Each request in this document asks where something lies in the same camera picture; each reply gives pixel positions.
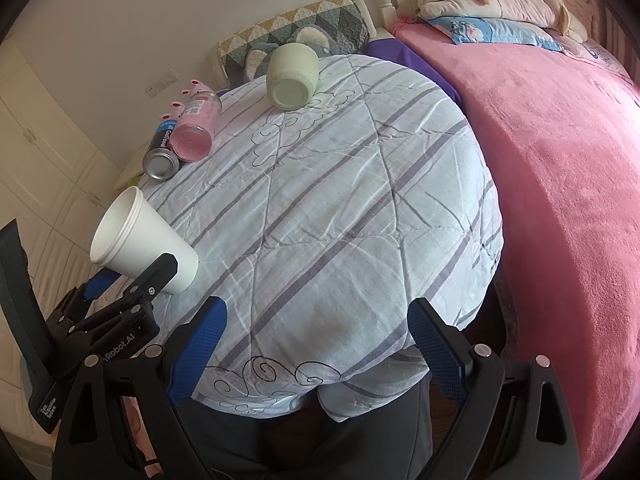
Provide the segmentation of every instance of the pink blanket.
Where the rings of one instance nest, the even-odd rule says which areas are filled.
[[[464,101],[498,189],[516,358],[550,357],[595,479],[640,411],[640,92],[542,48],[396,36]]]

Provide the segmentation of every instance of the purple sheet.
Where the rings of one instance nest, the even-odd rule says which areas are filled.
[[[396,38],[386,38],[384,40],[370,41],[365,47],[363,54],[366,56],[377,57],[379,59],[386,59],[411,68],[416,72],[421,73],[423,76],[431,79],[436,85],[444,90],[444,92],[451,97],[453,102],[464,112],[465,108],[462,104],[462,99],[455,88],[441,76],[436,69],[434,69],[429,63],[418,56],[413,50],[402,43]]]

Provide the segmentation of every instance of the electrical outlet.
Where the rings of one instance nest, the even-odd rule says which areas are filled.
[[[151,83],[151,85],[146,87],[145,92],[149,96],[149,98],[152,99],[156,97],[162,90],[169,88],[169,86],[174,84],[176,81],[178,81],[178,78],[176,77],[174,71],[169,70],[169,72],[162,74],[160,79],[154,81],[153,83]]]

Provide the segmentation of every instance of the bottle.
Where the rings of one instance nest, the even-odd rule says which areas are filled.
[[[160,182],[169,180],[180,170],[180,160],[169,147],[169,140],[175,130],[178,118],[184,110],[184,105],[179,101],[174,101],[171,106],[174,111],[160,116],[162,122],[156,128],[156,133],[151,139],[145,158],[142,160],[142,168],[145,173]]]
[[[180,160],[195,162],[205,158],[211,151],[222,101],[211,88],[197,79],[191,80],[191,90],[183,90],[182,95],[193,97],[176,124],[170,145]]]

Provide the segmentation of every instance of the silver rivet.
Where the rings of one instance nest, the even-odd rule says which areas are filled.
[[[160,345],[151,345],[145,349],[145,355],[147,357],[158,357],[161,353],[162,347]]]
[[[84,366],[91,368],[98,364],[100,358],[96,354],[91,354],[84,359]]]
[[[491,348],[484,343],[480,343],[474,346],[474,352],[480,357],[489,357],[491,355]]]
[[[551,361],[546,355],[536,355],[536,362],[538,366],[542,366],[543,368],[549,368],[551,366]]]

